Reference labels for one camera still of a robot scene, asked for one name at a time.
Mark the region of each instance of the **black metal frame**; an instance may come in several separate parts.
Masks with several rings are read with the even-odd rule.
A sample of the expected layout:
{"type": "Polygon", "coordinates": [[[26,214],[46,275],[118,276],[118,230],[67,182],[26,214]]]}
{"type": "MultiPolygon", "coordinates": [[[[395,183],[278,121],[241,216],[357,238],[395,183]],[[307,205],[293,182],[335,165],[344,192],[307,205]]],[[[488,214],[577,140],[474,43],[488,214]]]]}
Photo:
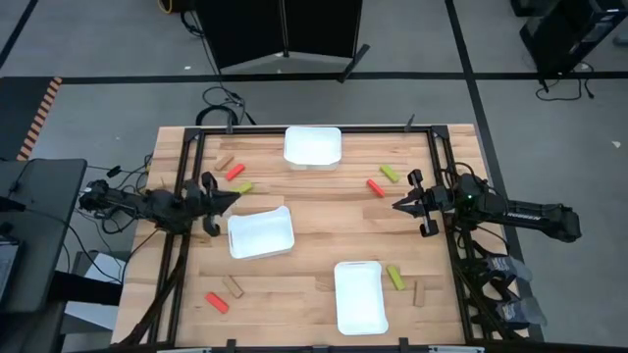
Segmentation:
{"type": "MultiPolygon", "coordinates": [[[[284,134],[286,132],[287,126],[234,126],[234,134],[284,134]]],[[[432,160],[432,168],[434,170],[434,176],[436,180],[436,184],[444,185],[443,174],[439,172],[443,167],[452,167],[454,163],[453,159],[453,151],[451,148],[451,143],[449,141],[449,133],[447,126],[339,126],[339,129],[342,133],[425,133],[428,139],[428,146],[430,148],[430,156],[432,160]],[[445,151],[445,162],[446,166],[442,166],[441,159],[438,153],[437,141],[440,140],[443,145],[443,149],[445,151]]],[[[198,181],[200,176],[200,166],[203,157],[203,147],[205,143],[205,139],[212,134],[225,134],[225,130],[223,127],[188,127],[185,129],[183,134],[183,146],[182,152],[180,155],[180,163],[179,169],[177,172],[177,181],[175,185],[175,193],[181,193],[182,185],[183,185],[183,176],[186,172],[187,160],[189,156],[189,149],[193,141],[196,141],[196,153],[194,157],[194,164],[192,166],[192,179],[198,181]]],[[[469,305],[468,299],[465,295],[465,281],[463,280],[462,273],[457,271],[458,262],[460,260],[460,256],[457,252],[457,247],[455,244],[455,235],[453,231],[453,226],[445,223],[445,234],[447,239],[447,247],[449,253],[449,259],[451,262],[451,267],[453,270],[453,280],[455,284],[455,291],[458,301],[458,308],[460,312],[460,319],[462,322],[462,328],[464,331],[465,342],[467,344],[473,345],[474,341],[477,340],[473,336],[473,330],[471,326],[470,313],[469,313],[469,305]]],[[[463,240],[465,247],[467,249],[472,248],[472,240],[469,233],[463,234],[463,240]]],[[[162,262],[160,265],[159,276],[157,278],[157,291],[156,296],[167,296],[169,293],[164,292],[164,285],[167,281],[167,272],[170,268],[171,256],[174,244],[174,236],[169,235],[166,239],[166,243],[164,245],[164,250],[162,254],[162,262]]],[[[180,259],[184,261],[187,260],[187,254],[189,251],[189,233],[183,235],[182,244],[180,247],[180,259]]],[[[472,251],[468,250],[466,253],[467,257],[474,257],[472,251]]],[[[183,281],[184,281],[184,267],[183,264],[183,272],[182,277],[178,278],[178,281],[175,285],[175,292],[173,296],[173,305],[170,313],[170,321],[168,325],[168,337],[166,343],[174,346],[176,342],[177,336],[177,328],[179,324],[179,313],[181,310],[181,301],[182,301],[182,293],[183,293],[183,281]]],[[[154,320],[152,327],[150,329],[148,335],[148,343],[156,344],[157,343],[157,333],[159,330],[159,323],[161,317],[161,310],[157,309],[158,313],[156,315],[156,320],[154,320]]],[[[484,339],[491,340],[492,338],[489,335],[485,335],[484,339]]],[[[416,349],[425,349],[427,346],[412,346],[412,350],[416,349]]],[[[262,347],[258,348],[247,348],[251,350],[260,350],[262,347]]],[[[286,350],[302,350],[302,347],[288,347],[286,350]]],[[[383,351],[398,351],[398,346],[395,347],[372,347],[369,350],[378,350],[383,349],[383,351]]]]}

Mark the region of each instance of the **small wooden stick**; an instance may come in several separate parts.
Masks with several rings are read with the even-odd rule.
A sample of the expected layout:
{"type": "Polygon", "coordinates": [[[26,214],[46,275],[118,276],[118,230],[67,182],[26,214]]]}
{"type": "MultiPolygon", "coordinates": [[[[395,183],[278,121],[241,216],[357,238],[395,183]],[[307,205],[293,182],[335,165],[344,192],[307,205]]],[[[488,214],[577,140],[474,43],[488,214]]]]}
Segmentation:
{"type": "Polygon", "coordinates": [[[216,166],[214,166],[214,169],[216,171],[221,171],[232,159],[234,158],[234,154],[230,153],[227,156],[223,157],[220,161],[218,161],[218,163],[216,163],[216,166]]]}
{"type": "Polygon", "coordinates": [[[237,285],[236,281],[231,276],[224,276],[223,283],[227,286],[227,289],[235,298],[239,298],[244,294],[242,288],[237,285]]]}
{"type": "Polygon", "coordinates": [[[417,279],[414,283],[414,306],[422,307],[425,305],[425,283],[421,279],[417,279]]]}

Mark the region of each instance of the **wooden table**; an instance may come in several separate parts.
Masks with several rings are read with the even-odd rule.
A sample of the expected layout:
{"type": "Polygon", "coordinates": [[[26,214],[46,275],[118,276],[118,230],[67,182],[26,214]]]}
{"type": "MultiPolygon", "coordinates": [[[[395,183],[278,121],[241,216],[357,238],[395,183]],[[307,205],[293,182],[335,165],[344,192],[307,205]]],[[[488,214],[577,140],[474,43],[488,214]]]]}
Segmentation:
{"type": "MultiPolygon", "coordinates": [[[[449,133],[456,161],[471,165],[478,176],[486,177],[474,126],[449,126],[449,133]]],[[[182,140],[183,127],[159,130],[149,188],[174,188],[182,140]]],[[[344,134],[342,160],[334,172],[293,172],[284,160],[283,149],[282,135],[212,135],[206,140],[202,172],[211,171],[222,189],[245,181],[255,184],[232,206],[233,214],[248,215],[286,205],[295,244],[284,255],[235,260],[226,236],[210,238],[196,222],[177,346],[225,346],[228,338],[235,338],[238,346],[396,345],[400,337],[408,337],[410,344],[464,342],[445,236],[421,237],[421,220],[391,208],[410,190],[405,176],[413,169],[423,171],[425,187],[435,183],[426,136],[344,134]],[[235,160],[222,172],[215,172],[214,164],[228,153],[235,154],[235,160]],[[246,170],[228,182],[224,176],[236,163],[245,164],[246,170]],[[401,181],[390,182],[379,172],[382,164],[397,171],[401,181]],[[368,178],[385,190],[386,198],[371,192],[366,186],[368,178]],[[379,261],[383,267],[398,266],[407,288],[395,290],[388,275],[382,273],[388,332],[344,336],[337,327],[334,265],[363,260],[379,261]],[[229,294],[222,283],[225,275],[233,276],[244,290],[241,298],[229,294]],[[413,306],[416,280],[425,284],[423,307],[413,306]],[[205,301],[209,291],[229,303],[228,314],[219,313],[205,301]]],[[[190,149],[189,166],[194,150],[190,149]]],[[[440,153],[444,161],[444,152],[440,153]]],[[[434,216],[443,230],[439,215],[434,216]]],[[[218,223],[225,232],[225,220],[218,223]]],[[[501,232],[498,226],[486,227],[501,232]]],[[[141,222],[134,246],[152,229],[152,224],[141,222]]],[[[499,239],[481,230],[473,235],[487,249],[504,251],[499,239]]],[[[152,301],[163,244],[164,235],[158,233],[131,259],[112,341],[124,338],[152,301]]],[[[165,338],[169,304],[164,313],[161,338],[165,338]]]]}

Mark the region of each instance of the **white tray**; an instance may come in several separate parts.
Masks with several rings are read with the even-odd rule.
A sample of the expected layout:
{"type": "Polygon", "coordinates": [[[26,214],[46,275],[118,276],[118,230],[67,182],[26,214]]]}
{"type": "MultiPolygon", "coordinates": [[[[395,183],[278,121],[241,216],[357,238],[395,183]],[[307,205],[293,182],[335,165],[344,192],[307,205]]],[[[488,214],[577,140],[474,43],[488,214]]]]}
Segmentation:
{"type": "Polygon", "coordinates": [[[333,171],[341,157],[339,128],[291,126],[286,129],[284,158],[293,170],[333,171]]]}
{"type": "Polygon", "coordinates": [[[250,216],[231,216],[227,221],[229,250],[234,259],[259,259],[288,252],[294,245],[290,210],[250,216]]]}
{"type": "Polygon", "coordinates": [[[382,265],[341,262],[334,268],[338,330],[344,335],[382,334],[389,329],[384,310],[382,265]]]}

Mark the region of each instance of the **wooden block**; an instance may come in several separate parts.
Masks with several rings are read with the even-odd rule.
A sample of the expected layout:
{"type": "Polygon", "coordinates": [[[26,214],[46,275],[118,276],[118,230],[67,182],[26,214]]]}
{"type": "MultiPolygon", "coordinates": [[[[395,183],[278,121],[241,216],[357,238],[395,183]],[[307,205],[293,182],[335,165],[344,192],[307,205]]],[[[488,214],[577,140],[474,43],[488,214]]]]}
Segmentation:
{"type": "Polygon", "coordinates": [[[214,308],[218,309],[218,311],[223,314],[227,314],[229,311],[229,305],[227,305],[223,299],[213,292],[207,293],[207,295],[205,295],[205,300],[207,300],[209,304],[213,305],[214,308]]]}
{"type": "Polygon", "coordinates": [[[399,181],[399,175],[393,171],[391,166],[388,166],[388,165],[380,166],[380,171],[382,171],[382,173],[384,173],[386,177],[388,177],[392,182],[399,181]]]}
{"type": "Polygon", "coordinates": [[[250,191],[253,188],[253,183],[250,181],[245,182],[244,184],[238,186],[238,187],[234,187],[232,189],[232,191],[234,192],[239,192],[239,193],[245,193],[250,191]]]}
{"type": "Polygon", "coordinates": [[[395,266],[393,265],[386,266],[386,271],[389,273],[389,276],[391,277],[391,280],[392,280],[392,284],[394,284],[394,287],[396,288],[396,290],[405,289],[405,284],[403,283],[403,279],[401,279],[401,276],[399,275],[399,271],[396,269],[395,266]]]}
{"type": "Polygon", "coordinates": [[[214,169],[216,171],[221,171],[224,167],[227,166],[227,164],[234,158],[234,154],[230,153],[227,156],[221,158],[220,161],[218,161],[218,163],[216,163],[216,166],[214,166],[214,169]]]}
{"type": "Polygon", "coordinates": [[[227,176],[225,176],[225,178],[228,181],[231,181],[234,179],[234,177],[237,177],[238,174],[242,173],[242,171],[244,170],[244,165],[243,164],[239,164],[237,166],[235,166],[232,170],[230,170],[227,173],[227,176]]]}
{"type": "Polygon", "coordinates": [[[384,190],[377,183],[375,183],[375,181],[373,181],[372,179],[368,179],[366,180],[366,184],[369,185],[371,190],[373,190],[376,195],[378,195],[379,197],[384,197],[384,190]]]}
{"type": "Polygon", "coordinates": [[[414,306],[425,305],[425,283],[421,279],[414,282],[414,306]]]}
{"type": "Polygon", "coordinates": [[[231,276],[224,276],[223,283],[235,298],[239,298],[244,294],[242,288],[237,285],[236,281],[231,276]]]}

